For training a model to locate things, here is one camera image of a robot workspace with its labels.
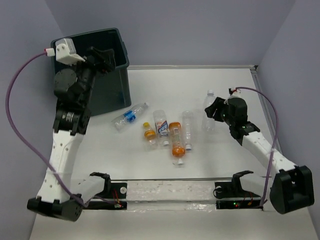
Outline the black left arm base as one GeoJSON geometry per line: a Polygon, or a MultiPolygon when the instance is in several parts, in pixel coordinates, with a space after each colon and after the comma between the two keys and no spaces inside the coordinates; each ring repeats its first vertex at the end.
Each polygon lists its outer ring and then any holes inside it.
{"type": "Polygon", "coordinates": [[[81,180],[74,194],[80,202],[74,202],[75,215],[82,210],[126,210],[127,183],[112,182],[107,173],[93,172],[81,180]]]}

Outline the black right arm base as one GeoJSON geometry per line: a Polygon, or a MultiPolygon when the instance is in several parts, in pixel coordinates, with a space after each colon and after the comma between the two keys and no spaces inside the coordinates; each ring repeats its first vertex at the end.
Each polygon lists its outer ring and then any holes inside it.
{"type": "Polygon", "coordinates": [[[254,172],[245,170],[234,173],[231,180],[217,181],[212,192],[217,210],[263,209],[261,196],[242,188],[243,177],[253,177],[254,172]]]}

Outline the clear tall bottle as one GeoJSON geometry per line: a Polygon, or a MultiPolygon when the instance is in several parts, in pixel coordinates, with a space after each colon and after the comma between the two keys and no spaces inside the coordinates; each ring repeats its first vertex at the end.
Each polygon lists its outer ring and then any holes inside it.
{"type": "MultiPolygon", "coordinates": [[[[207,108],[213,104],[216,100],[216,96],[213,90],[208,90],[207,95],[204,99],[203,108],[207,108]]],[[[208,118],[206,112],[203,112],[202,117],[202,130],[208,134],[213,134],[215,131],[216,122],[213,118],[208,118]]]]}

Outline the small bottle orange label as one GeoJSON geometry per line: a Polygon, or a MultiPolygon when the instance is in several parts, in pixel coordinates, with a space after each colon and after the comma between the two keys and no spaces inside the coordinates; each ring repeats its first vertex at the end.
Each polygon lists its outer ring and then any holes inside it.
{"type": "Polygon", "coordinates": [[[157,134],[149,122],[143,123],[143,142],[146,151],[155,150],[158,147],[157,134]]]}

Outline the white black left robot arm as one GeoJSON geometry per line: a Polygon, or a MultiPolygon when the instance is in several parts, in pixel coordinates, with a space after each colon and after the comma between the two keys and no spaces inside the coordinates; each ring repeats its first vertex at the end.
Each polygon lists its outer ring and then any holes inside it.
{"type": "Polygon", "coordinates": [[[89,103],[95,79],[115,70],[115,52],[91,46],[81,57],[57,47],[56,61],[67,67],[54,76],[57,103],[52,150],[42,186],[36,197],[28,200],[27,209],[75,222],[91,199],[104,198],[111,191],[110,176],[100,172],[93,172],[79,182],[74,193],[70,188],[77,152],[91,117],[89,103]]]}

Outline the clear bottle white cap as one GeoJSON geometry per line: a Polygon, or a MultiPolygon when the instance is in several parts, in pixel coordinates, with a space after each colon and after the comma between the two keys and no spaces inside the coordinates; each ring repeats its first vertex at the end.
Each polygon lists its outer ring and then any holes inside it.
{"type": "Polygon", "coordinates": [[[193,131],[194,126],[194,114],[192,111],[186,110],[182,113],[182,131],[183,141],[186,151],[191,151],[193,148],[193,131]]]}

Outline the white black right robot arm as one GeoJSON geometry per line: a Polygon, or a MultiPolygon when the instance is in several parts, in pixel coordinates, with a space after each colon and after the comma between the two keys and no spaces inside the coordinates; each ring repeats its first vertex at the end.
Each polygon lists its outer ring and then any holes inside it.
{"type": "Polygon", "coordinates": [[[243,98],[217,97],[204,111],[208,118],[226,123],[230,135],[266,168],[266,177],[272,179],[272,184],[262,194],[278,213],[286,214],[315,203],[311,170],[296,165],[272,147],[260,129],[248,120],[248,106],[243,98]]]}

